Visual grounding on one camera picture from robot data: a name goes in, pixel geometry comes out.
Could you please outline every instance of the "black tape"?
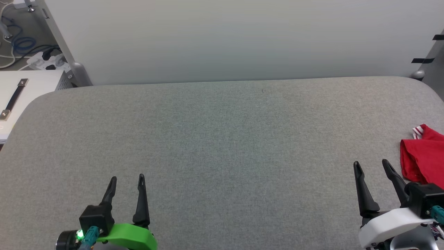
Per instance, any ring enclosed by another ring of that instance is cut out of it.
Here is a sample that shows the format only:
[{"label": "black tape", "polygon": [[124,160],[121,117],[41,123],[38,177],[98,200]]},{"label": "black tape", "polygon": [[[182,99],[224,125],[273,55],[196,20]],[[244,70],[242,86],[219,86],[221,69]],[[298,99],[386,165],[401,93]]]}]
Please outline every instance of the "black tape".
[{"label": "black tape", "polygon": [[427,64],[427,63],[433,62],[433,60],[435,60],[435,59],[434,58],[414,58],[412,60],[412,63],[424,63],[424,64]]},{"label": "black tape", "polygon": [[435,35],[433,37],[433,40],[436,40],[436,41],[444,40],[444,35]]}]

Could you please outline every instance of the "black cable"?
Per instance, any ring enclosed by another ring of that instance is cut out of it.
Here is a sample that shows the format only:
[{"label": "black cable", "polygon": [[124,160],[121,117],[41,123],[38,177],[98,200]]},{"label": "black cable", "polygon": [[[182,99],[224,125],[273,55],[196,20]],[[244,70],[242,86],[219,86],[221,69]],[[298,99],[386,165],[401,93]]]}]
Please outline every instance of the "black cable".
[{"label": "black cable", "polygon": [[43,52],[43,55],[42,55],[42,58],[43,58],[43,60],[45,60],[45,61],[48,61],[49,60],[49,58],[51,58],[51,53],[54,51],[54,50],[59,50],[60,52],[62,52],[61,50],[60,50],[60,48],[49,48],[49,49],[47,49],[47,50],[45,50],[44,52]]},{"label": "black cable", "polygon": [[23,58],[25,58],[25,56],[27,56],[27,55],[29,55],[29,54],[39,52],[41,49],[39,49],[39,51],[34,51],[34,50],[37,49],[37,48],[41,48],[41,47],[47,47],[47,48],[44,48],[44,49],[43,49],[43,50],[45,50],[45,51],[46,51],[46,50],[49,50],[49,49],[60,49],[58,45],[44,44],[44,45],[36,46],[36,47],[32,48],[30,51],[26,52],[24,55],[22,55],[22,57],[20,57],[19,59],[17,59],[13,64],[9,65],[8,67],[2,68],[2,69],[7,69],[7,68],[9,68],[9,67],[15,65],[16,63],[18,63],[19,61],[21,61]]}]

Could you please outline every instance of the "floor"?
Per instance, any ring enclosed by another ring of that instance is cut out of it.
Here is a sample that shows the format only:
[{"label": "floor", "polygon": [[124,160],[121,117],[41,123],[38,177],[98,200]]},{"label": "floor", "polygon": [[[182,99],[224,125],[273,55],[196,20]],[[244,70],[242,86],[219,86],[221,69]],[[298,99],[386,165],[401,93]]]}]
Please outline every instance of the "floor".
[{"label": "floor", "polygon": [[[20,37],[29,36],[36,40],[37,45],[43,44],[57,44],[54,39],[51,30],[46,24],[43,14],[40,9],[36,9],[34,12],[28,13],[27,8],[15,9],[14,6],[8,6],[3,12],[3,16],[9,19],[13,19],[15,24],[23,28],[23,33]],[[10,25],[10,22],[3,19],[6,25]],[[16,27],[10,27],[9,31],[17,37],[19,29]],[[10,56],[11,55],[11,45],[6,43],[2,38],[0,38],[0,55]],[[0,70],[18,70],[26,66],[26,58],[20,62],[14,64],[7,69]],[[0,57],[0,66],[7,65],[12,61],[11,58]]]}]

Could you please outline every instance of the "cable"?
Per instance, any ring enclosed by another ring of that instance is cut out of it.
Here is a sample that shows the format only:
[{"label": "cable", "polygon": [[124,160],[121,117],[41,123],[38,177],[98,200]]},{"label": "cable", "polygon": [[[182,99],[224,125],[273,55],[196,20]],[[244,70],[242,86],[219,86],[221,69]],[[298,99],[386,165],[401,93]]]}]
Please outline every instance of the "cable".
[{"label": "cable", "polygon": [[6,68],[9,68],[9,67],[13,66],[14,64],[18,63],[18,62],[21,61],[23,58],[25,58],[25,56],[27,56],[27,55],[29,55],[29,54],[36,53],[36,52],[40,52],[40,51],[46,51],[46,50],[48,50],[48,49],[52,49],[52,48],[54,48],[54,49],[60,49],[58,45],[49,45],[49,44],[39,45],[39,46],[37,46],[37,47],[34,47],[33,49],[31,49],[31,50],[28,51],[27,53],[25,53],[25,54],[24,54],[22,57],[20,57],[19,59],[15,60],[15,58],[14,58],[14,62],[12,62],[12,63],[10,63],[10,64],[8,64],[8,65],[5,65],[5,66],[0,67],[0,69],[6,69]]},{"label": "cable", "polygon": [[86,232],[85,238],[83,238],[79,250],[90,250],[91,247],[96,243],[99,234],[99,228],[96,226],[91,226]]},{"label": "cable", "polygon": [[15,53],[23,55],[27,50],[31,49],[37,44],[37,41],[33,37],[30,36],[20,37],[20,34],[23,33],[23,28],[17,25],[13,19],[9,19],[5,16],[2,16],[2,18],[8,20],[11,23],[11,25],[8,25],[7,27],[16,27],[19,29],[18,34],[16,34],[11,41]]},{"label": "cable", "polygon": [[10,6],[11,4],[12,4],[12,3],[9,3],[9,4],[5,5],[5,6],[3,6],[3,8],[2,8],[1,11],[0,11],[0,16],[3,16],[3,11],[4,11],[4,9],[6,9],[6,7]]},{"label": "cable", "polygon": [[9,64],[6,64],[6,65],[0,66],[0,69],[6,69],[7,67],[12,66],[14,63],[16,63],[16,57],[14,56],[14,47],[12,47],[12,46],[11,46],[11,56],[13,57],[12,62],[10,62]]},{"label": "cable", "polygon": [[20,58],[19,56],[4,56],[4,55],[0,55],[0,57],[4,57],[4,58]]},{"label": "cable", "polygon": [[26,69],[27,67],[29,67],[31,64],[28,64],[28,65],[26,65],[26,66],[24,66],[24,67],[21,67],[20,69],[18,69],[17,71],[21,71],[21,70],[24,70],[24,69]]}]

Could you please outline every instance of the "green led light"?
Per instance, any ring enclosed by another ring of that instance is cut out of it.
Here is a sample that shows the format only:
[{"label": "green led light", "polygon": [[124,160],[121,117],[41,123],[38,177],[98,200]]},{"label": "green led light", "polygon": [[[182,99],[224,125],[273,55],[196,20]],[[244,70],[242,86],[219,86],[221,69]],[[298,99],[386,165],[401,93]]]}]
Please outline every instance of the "green led light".
[{"label": "green led light", "polygon": [[77,231],[77,235],[76,235],[77,239],[81,240],[83,239],[85,236],[83,235],[83,231],[79,230]]}]

